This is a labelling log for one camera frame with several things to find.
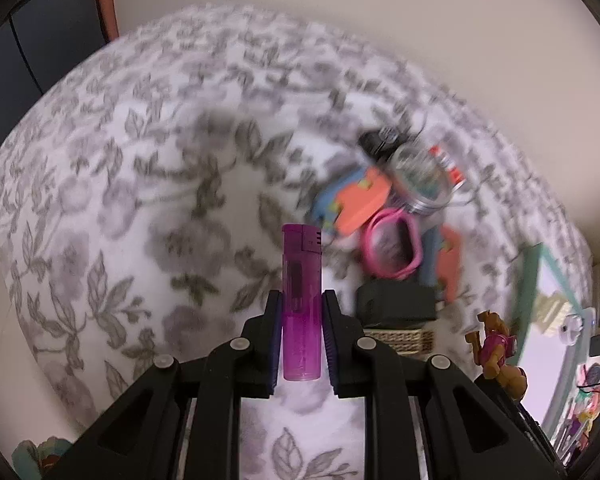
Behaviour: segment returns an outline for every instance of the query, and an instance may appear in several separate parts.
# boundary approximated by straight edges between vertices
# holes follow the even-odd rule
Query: toy figurine
[[[481,312],[478,321],[484,323],[484,345],[480,346],[479,332],[464,336],[474,351],[474,362],[482,366],[485,379],[496,379],[513,400],[522,400],[526,392],[525,372],[522,368],[505,364],[505,359],[516,353],[516,337],[509,335],[508,327],[495,312]]]

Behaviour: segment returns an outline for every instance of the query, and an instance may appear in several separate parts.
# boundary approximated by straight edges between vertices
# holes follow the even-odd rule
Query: dark gray panel
[[[9,23],[0,28],[0,146],[40,98],[20,57]]]
[[[13,22],[43,91],[105,44],[95,0],[31,0]]]

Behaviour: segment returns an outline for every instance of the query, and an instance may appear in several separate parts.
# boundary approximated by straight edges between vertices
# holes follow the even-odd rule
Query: purple lighter
[[[322,245],[320,229],[282,227],[282,363],[287,381],[320,377],[322,356]]]

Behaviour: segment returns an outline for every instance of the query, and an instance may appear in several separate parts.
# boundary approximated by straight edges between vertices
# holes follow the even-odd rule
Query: silver screw
[[[431,364],[433,365],[434,368],[437,368],[438,370],[446,370],[447,368],[449,368],[451,366],[451,361],[449,360],[449,358],[446,355],[434,355],[431,358]]]
[[[166,370],[167,368],[170,368],[171,365],[173,365],[173,356],[169,355],[169,354],[160,354],[157,355],[156,357],[154,357],[154,365],[156,368],[162,368],[163,370]]]
[[[373,350],[376,347],[376,340],[370,337],[361,337],[357,345],[363,350]]]
[[[231,339],[231,342],[229,343],[229,345],[231,345],[231,348],[233,348],[234,350],[246,350],[247,348],[249,348],[249,345],[251,343],[249,342],[249,340],[245,337],[237,337],[235,339]]]

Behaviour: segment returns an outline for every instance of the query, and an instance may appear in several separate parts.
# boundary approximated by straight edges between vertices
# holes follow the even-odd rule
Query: gray leaf pattern
[[[383,124],[440,144],[468,178],[445,218],[464,245],[461,292],[435,327],[462,369],[472,371],[462,331],[475,310],[496,304],[505,315],[514,303],[520,247],[545,242],[590,303],[590,252],[564,207],[449,88],[321,23],[189,7],[85,60],[0,149],[0,266],[70,413],[88,426],[157,353],[202,357],[237,335],[282,286],[282,225],[358,167],[358,135]],[[346,242],[323,250],[323,285],[338,289],[346,312],[358,259]],[[297,394],[269,405],[286,430],[275,452],[273,434],[266,450],[249,444],[240,476],[362,475],[362,441],[352,439],[363,429],[347,417],[333,424],[333,447],[302,454],[314,449],[304,426],[328,418],[331,397],[292,402]],[[251,408],[262,423],[254,434],[266,435],[271,415]]]

